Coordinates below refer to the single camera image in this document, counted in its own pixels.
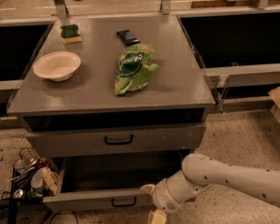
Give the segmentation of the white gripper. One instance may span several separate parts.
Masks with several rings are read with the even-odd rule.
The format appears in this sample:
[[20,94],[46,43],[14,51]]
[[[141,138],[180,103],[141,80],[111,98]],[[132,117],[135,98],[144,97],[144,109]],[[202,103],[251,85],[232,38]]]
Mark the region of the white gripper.
[[183,180],[164,178],[156,186],[145,184],[140,188],[141,192],[152,194],[152,201],[158,208],[149,212],[147,224],[167,223],[167,214],[172,214],[182,206],[185,197],[184,184]]

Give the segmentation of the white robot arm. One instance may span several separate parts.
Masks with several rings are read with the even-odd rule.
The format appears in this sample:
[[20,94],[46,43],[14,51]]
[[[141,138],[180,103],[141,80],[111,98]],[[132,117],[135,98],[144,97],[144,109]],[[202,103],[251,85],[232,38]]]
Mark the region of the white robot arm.
[[147,224],[166,224],[169,214],[213,185],[235,189],[280,208],[280,171],[226,164],[191,153],[182,160],[178,172],[156,185],[140,188],[156,206],[155,211],[149,212]]

